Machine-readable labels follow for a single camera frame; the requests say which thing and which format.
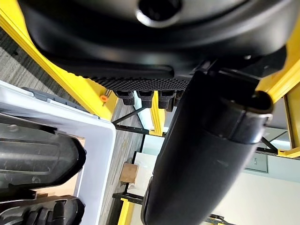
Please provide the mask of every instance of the black cylindrical tube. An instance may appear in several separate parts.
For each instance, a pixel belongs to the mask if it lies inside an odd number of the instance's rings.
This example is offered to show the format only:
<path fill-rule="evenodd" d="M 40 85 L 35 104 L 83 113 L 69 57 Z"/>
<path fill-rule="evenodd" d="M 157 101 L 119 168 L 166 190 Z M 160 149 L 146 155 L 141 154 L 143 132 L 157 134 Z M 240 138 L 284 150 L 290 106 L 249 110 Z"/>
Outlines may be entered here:
<path fill-rule="evenodd" d="M 237 96 L 220 85 L 226 83 L 196 73 L 185 91 L 145 196 L 144 224 L 200 224 L 255 152 L 271 118 L 271 98 Z"/>

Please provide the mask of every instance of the round hole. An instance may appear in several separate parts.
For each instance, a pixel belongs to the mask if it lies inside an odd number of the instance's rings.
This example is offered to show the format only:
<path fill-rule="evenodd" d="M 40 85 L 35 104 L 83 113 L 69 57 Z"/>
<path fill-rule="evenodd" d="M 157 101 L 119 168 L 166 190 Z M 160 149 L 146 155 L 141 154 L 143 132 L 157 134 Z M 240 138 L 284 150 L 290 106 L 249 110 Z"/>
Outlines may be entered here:
<path fill-rule="evenodd" d="M 149 27 L 167 27 L 178 21 L 181 6 L 181 0 L 141 0 L 136 18 Z"/>

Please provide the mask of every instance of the white storage container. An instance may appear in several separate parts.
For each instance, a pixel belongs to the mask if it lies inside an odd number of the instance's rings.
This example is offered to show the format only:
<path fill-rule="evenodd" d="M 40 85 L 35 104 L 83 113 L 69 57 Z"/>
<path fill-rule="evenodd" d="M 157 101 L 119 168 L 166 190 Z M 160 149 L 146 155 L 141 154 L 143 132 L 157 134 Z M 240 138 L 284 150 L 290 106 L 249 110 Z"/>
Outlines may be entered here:
<path fill-rule="evenodd" d="M 112 159 L 114 125 L 62 103 L 39 100 L 32 92 L 0 81 L 0 112 L 56 127 L 60 133 L 85 138 L 87 158 L 74 196 L 86 205 L 82 225 L 98 225 Z"/>

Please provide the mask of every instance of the yellow metal beam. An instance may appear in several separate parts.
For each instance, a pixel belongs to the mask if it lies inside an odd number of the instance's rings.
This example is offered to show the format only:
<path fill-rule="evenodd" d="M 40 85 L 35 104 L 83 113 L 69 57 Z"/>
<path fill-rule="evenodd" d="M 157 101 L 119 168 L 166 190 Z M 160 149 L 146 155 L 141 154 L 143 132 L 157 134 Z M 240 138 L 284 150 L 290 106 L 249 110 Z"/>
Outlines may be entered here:
<path fill-rule="evenodd" d="M 300 147 L 291 150 L 278 150 L 278 156 L 286 158 L 300 157 Z"/>
<path fill-rule="evenodd" d="M 1 0 L 0 26 L 24 51 L 37 62 L 57 83 L 90 113 L 110 120 L 117 97 L 112 93 L 103 105 L 100 96 L 105 88 L 90 79 L 75 76 L 46 59 L 34 46 L 26 29 L 17 0 Z"/>
<path fill-rule="evenodd" d="M 300 83 L 286 94 L 285 110 L 291 146 L 300 147 Z"/>
<path fill-rule="evenodd" d="M 154 92 L 151 107 L 151 118 L 154 130 L 149 132 L 150 135 L 162 136 L 165 125 L 165 110 L 158 108 L 158 92 Z"/>
<path fill-rule="evenodd" d="M 277 102 L 300 82 L 300 17 L 287 42 L 287 53 L 285 68 L 263 78 L 257 87 L 258 90 L 267 92 L 274 102 Z"/>
<path fill-rule="evenodd" d="M 120 213 L 118 225 L 130 225 L 134 203 L 129 202 L 127 199 L 121 198 L 123 201 L 122 210 Z"/>

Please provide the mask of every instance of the cardboard box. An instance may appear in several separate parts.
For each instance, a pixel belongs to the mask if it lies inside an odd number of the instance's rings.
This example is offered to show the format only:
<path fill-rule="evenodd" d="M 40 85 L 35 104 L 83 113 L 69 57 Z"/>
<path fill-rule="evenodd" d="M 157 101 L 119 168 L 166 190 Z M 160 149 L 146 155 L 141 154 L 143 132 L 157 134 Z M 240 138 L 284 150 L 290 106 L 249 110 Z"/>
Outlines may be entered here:
<path fill-rule="evenodd" d="M 120 176 L 120 181 L 125 183 L 135 183 L 138 165 L 124 163 Z"/>

